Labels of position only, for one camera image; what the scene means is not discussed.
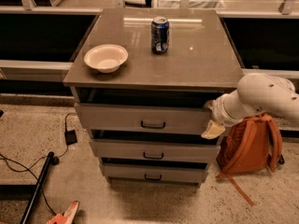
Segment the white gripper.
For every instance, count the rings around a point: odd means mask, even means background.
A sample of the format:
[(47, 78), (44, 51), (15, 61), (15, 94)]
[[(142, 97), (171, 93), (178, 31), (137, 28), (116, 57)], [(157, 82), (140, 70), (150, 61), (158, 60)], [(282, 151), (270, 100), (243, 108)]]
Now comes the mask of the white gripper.
[(223, 94), (216, 100), (205, 102), (204, 108), (212, 110), (213, 120), (208, 122), (206, 130), (201, 134), (203, 138), (215, 139), (225, 132), (225, 127), (232, 127), (242, 121), (242, 119), (232, 118), (225, 110), (224, 101), (227, 97), (228, 94)]

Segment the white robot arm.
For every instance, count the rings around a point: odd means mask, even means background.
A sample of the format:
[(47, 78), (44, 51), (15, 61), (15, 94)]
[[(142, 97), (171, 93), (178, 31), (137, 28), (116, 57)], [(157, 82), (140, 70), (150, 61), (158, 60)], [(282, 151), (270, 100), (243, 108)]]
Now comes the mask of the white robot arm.
[(205, 139), (219, 137), (226, 127), (264, 112), (283, 117), (291, 124), (299, 124), (299, 94), (292, 82), (284, 77), (245, 75), (235, 91), (206, 102), (205, 107), (211, 110), (211, 119), (201, 134)]

